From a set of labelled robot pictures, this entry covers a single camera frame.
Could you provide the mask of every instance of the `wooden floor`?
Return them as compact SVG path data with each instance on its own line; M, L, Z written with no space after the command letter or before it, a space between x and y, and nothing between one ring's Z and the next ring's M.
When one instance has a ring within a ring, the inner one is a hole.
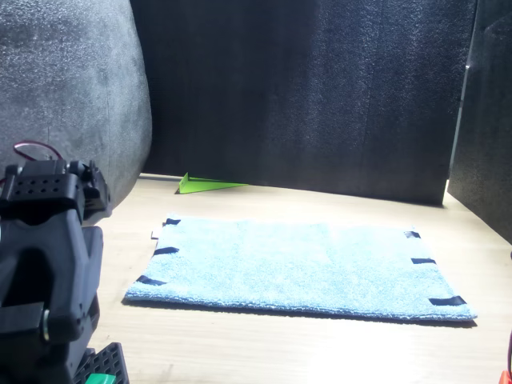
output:
M141 178L101 222L100 325L92 346L121 342L137 383L496 383L512 329L512 247L457 200L444 208L244 186L176 195ZM121 303L150 260L166 213L206 218L415 225L446 279L477 311L453 328L361 320L148 309Z

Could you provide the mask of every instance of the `microfiber towel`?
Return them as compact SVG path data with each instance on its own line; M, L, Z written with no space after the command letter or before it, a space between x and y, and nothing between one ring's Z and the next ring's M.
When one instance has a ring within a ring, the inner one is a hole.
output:
M476 318L413 230L175 215L126 300L397 320Z

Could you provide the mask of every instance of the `black foam wall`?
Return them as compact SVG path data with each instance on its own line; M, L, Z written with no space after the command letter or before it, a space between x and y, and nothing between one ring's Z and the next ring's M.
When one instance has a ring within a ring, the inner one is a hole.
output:
M132 0L145 171L442 202L474 0Z
M512 2L480 0L448 191L512 242Z

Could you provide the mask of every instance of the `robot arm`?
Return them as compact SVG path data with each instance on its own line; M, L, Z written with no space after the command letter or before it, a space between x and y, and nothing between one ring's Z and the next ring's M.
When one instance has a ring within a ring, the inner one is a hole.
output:
M103 239L92 225L111 211L107 184L93 162L59 159L6 168L0 383L74 382L99 320Z

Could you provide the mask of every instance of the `green paper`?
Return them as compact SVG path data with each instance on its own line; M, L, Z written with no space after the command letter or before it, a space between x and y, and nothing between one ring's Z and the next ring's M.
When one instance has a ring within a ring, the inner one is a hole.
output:
M210 180L208 178L191 178L186 173L179 182L180 194L192 194L194 192L203 192L204 190L221 190L223 188L233 188L235 186L246 186L237 182L221 182L220 180Z
M114 384L115 376L111 374L92 374L86 384Z

